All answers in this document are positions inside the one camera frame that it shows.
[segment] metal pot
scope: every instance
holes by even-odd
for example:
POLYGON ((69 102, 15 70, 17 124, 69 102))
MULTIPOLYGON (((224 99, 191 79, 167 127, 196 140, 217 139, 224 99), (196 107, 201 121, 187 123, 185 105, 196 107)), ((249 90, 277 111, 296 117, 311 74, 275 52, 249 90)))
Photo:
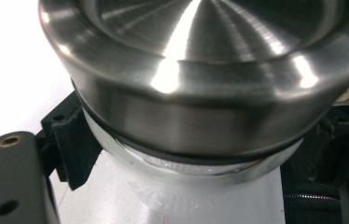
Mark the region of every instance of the metal pot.
POLYGON ((349 1, 41 0, 39 15, 89 114, 151 155, 267 157, 349 87, 349 1))

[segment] zipper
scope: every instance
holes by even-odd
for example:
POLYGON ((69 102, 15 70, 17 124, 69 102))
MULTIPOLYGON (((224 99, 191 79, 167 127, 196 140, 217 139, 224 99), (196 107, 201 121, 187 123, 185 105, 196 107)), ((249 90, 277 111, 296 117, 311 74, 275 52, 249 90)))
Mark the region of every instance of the zipper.
POLYGON ((333 197, 329 197, 329 196, 318 195, 318 194, 305 194, 305 193, 285 194, 284 198, 286 198, 286 199, 339 200, 337 198, 333 198, 333 197))

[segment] stainless steel lid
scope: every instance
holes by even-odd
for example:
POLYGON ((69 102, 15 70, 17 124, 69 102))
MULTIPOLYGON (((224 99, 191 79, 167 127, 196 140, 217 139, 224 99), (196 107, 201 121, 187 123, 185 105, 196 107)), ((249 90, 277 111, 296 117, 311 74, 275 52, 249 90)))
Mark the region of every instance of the stainless steel lid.
POLYGON ((286 147, 349 86, 349 1, 40 1, 109 132, 181 156, 286 147))

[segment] white background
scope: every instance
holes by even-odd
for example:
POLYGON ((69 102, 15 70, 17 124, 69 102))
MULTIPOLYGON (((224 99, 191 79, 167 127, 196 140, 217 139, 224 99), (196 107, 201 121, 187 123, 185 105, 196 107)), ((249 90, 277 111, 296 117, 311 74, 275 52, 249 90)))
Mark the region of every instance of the white background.
POLYGON ((72 90, 40 27, 37 0, 0 0, 0 135, 37 133, 72 90))

